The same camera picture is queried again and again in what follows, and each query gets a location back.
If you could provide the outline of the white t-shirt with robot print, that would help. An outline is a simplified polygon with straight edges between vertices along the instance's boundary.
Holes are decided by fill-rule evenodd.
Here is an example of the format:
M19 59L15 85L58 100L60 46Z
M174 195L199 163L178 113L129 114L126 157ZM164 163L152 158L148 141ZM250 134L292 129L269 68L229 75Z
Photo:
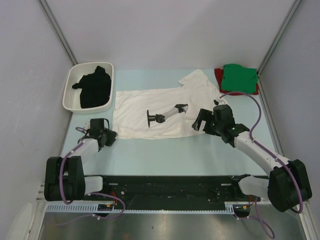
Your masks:
M112 129L120 139L172 139L201 134L192 128L200 109L212 110L219 89L197 69L174 88L118 91Z

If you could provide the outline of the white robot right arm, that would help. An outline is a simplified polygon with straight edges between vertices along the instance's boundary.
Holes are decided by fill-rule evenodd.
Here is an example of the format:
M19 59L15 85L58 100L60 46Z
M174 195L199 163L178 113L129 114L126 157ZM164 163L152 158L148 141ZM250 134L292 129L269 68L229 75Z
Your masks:
M270 151L250 136L250 130L236 123L229 105L217 105L213 110L200 109L195 122L195 131L221 137L222 141L238 149L252 159L267 174L268 178L243 176L230 188L231 196L242 201L248 195L267 199L280 212L295 206L303 206L313 194L304 163Z

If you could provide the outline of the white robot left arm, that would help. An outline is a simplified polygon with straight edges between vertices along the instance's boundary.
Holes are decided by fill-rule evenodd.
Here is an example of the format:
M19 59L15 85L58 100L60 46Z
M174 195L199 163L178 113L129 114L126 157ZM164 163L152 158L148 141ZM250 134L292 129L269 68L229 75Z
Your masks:
M53 156L46 161L44 198L48 202L62 201L66 205L82 200L93 193L98 199L110 196L111 188L101 176L85 176L83 166L104 147L111 147L117 133L110 129L106 118L92 118L85 127L77 127L83 136L64 156Z

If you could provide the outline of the white plastic bin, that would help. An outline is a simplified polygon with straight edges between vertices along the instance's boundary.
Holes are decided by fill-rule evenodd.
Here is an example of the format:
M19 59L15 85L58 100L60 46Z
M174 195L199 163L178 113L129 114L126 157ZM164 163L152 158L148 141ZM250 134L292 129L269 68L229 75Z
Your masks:
M109 62L87 62L73 66L67 77L62 105L77 114L104 112L110 108L114 66Z

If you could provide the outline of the black t-shirt in bin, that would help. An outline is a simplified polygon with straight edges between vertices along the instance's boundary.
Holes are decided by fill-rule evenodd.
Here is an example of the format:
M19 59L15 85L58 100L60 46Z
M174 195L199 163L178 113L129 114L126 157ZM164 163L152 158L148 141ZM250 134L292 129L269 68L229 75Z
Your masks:
M81 89L80 106L82 109L89 109L108 103L111 85L111 76L103 67L97 66L94 73L83 75L78 83L72 85L72 88Z

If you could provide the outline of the red folded t-shirt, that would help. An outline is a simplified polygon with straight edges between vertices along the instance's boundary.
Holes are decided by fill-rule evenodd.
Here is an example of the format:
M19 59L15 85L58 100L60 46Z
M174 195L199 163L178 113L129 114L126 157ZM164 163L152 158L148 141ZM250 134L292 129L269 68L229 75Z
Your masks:
M219 91L222 94L226 94L226 93L229 93L230 91L222 90L223 73L224 73L224 70L221 68L214 69L214 75L215 75L216 81L218 83ZM252 95L257 96L258 94L259 94L259 85L256 84L256 90L254 93L252 93Z

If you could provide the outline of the green folded t-shirt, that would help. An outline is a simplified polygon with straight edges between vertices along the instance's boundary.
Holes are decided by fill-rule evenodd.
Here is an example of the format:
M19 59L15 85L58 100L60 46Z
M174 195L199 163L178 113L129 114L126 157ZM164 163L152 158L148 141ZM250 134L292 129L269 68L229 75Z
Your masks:
M257 84L256 68L248 68L234 63L224 65L221 81L223 91L254 94L257 91Z

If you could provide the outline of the right aluminium corner post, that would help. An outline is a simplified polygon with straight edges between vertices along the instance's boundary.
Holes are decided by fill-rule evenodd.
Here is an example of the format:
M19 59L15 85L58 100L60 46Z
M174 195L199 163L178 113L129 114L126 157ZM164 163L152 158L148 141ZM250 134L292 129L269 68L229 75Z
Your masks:
M287 30L287 28L289 27L290 23L292 22L294 16L296 15L296 13L298 12L300 6L302 5L302 3L304 2L304 0L294 0L291 7L289 8L289 11L287 12L283 22L280 25L280 28L278 29L268 51L266 52L261 64L259 65L258 69L257 69L257 75L260 76L263 72L263 70L265 69L267 63L269 62L269 60L271 59L274 51L276 50L277 46L279 45L283 35L285 34L285 31Z

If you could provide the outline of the aluminium corner post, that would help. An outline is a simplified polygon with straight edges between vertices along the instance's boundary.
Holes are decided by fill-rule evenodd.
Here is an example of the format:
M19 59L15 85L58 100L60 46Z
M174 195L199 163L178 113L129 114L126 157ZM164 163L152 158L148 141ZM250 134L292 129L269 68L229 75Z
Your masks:
M58 23L58 21L56 20L56 17L53 13L53 11L51 10L50 5L48 4L47 0L37 0L44 16L46 17L48 23L50 24L54 34L56 35L58 41L60 42L64 52L66 53L68 59L70 60L70 62L72 63L73 66L78 64L78 61Z
M294 0L291 7L289 8L289 11L287 12L283 22L280 25L280 28L278 29L268 51L266 52L261 64L259 65L258 69L257 69L257 75L260 76L263 72L263 70L265 69L267 63L269 62L269 60L271 59L274 51L276 50L277 46L279 45L283 35L285 34L285 31L287 30L287 28L289 27L290 23L292 22L294 16L296 15L296 13L298 12L300 6L302 5L302 3L304 2L304 0Z

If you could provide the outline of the left aluminium corner post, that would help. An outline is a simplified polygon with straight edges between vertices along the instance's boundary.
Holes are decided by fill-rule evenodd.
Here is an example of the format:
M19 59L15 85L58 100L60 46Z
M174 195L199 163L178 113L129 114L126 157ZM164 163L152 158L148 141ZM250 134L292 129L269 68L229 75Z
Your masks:
M37 0L44 16L46 17L48 23L50 24L54 34L56 35L58 41L60 42L64 52L66 53L68 59L70 60L70 62L72 63L73 66L78 64L78 61L58 23L58 21L56 20L56 17L53 13L53 11L51 10L50 5L48 4L47 0Z

